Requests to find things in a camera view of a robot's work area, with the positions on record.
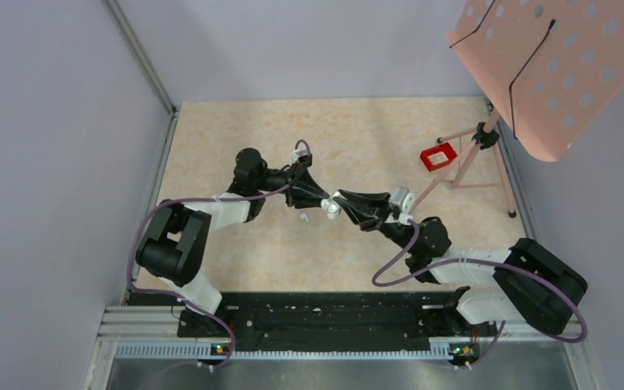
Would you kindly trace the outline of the white charging case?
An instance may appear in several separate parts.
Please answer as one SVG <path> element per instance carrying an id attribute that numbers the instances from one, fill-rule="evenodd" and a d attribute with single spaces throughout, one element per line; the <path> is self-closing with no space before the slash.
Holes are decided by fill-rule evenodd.
<path id="1" fill-rule="evenodd" d="M 320 206 L 327 213 L 327 218 L 330 220 L 336 219 L 340 215 L 341 207 L 332 197 L 323 199 L 320 202 Z"/>

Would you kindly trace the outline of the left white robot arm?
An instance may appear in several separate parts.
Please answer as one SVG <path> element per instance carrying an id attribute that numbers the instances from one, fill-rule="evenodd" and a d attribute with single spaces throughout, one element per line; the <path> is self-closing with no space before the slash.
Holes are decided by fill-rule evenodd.
<path id="1" fill-rule="evenodd" d="M 227 191 L 211 198 L 163 201 L 153 212 L 136 246 L 136 264 L 158 277 L 178 299 L 199 312 L 197 325 L 209 336 L 223 333 L 228 314 L 220 309 L 221 293 L 202 272 L 211 232 L 256 219 L 268 197 L 281 194 L 295 209 L 320 208 L 331 218 L 339 204 L 311 177 L 312 155 L 296 149 L 291 164 L 270 168 L 254 148 L 235 158 Z"/>

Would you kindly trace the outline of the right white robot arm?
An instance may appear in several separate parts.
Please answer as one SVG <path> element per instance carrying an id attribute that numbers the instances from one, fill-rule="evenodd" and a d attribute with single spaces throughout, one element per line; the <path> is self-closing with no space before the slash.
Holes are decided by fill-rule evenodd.
<path id="1" fill-rule="evenodd" d="M 524 322 L 562 342 L 587 338 L 587 321 L 579 310 L 587 281 L 536 240 L 521 238 L 508 249 L 452 249 L 440 218 L 413 219 L 415 196 L 402 187 L 392 193 L 340 189 L 331 201 L 361 231 L 379 232 L 400 246 L 372 276 L 374 286 L 408 280 L 464 286 L 444 312 L 444 325 L 453 334 L 465 335 L 480 323 Z"/>

